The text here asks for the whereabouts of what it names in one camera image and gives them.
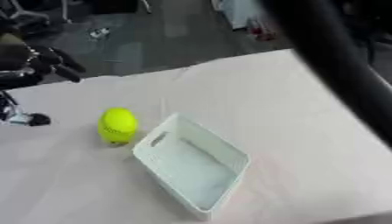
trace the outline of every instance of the white table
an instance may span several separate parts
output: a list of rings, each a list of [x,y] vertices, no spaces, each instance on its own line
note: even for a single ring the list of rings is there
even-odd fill
[[[43,128],[0,127],[0,223],[196,223],[130,155],[96,134],[132,109],[148,132],[181,112],[250,154],[212,223],[314,223],[392,210],[392,154],[291,51],[12,91]]]

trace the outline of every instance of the white tablecloth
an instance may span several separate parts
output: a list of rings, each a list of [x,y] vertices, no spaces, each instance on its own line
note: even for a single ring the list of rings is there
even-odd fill
[[[296,224],[392,210],[392,154],[291,51],[11,91],[48,127],[0,127],[0,223],[196,223],[131,156],[96,134],[104,109],[146,133],[173,112],[252,158],[212,223]]]

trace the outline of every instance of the black cable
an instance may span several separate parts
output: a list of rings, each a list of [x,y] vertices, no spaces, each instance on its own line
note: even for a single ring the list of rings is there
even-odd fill
[[[360,58],[330,3],[326,0],[262,3],[315,74],[392,146],[390,86]]]

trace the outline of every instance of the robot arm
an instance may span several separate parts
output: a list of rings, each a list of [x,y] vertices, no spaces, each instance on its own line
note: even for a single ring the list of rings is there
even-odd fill
[[[0,20],[0,121],[29,126],[47,125],[50,118],[28,114],[5,92],[13,88],[38,85],[45,76],[57,74],[79,82],[85,68],[59,49],[30,46],[16,35],[5,20]]]

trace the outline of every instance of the small object on floor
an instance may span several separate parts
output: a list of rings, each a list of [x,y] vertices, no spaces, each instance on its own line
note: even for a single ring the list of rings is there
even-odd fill
[[[110,144],[127,144],[136,131],[137,119],[126,108],[110,108],[98,122],[98,133]]]
[[[93,39],[102,39],[110,34],[109,28],[96,29],[90,32],[90,37]]]

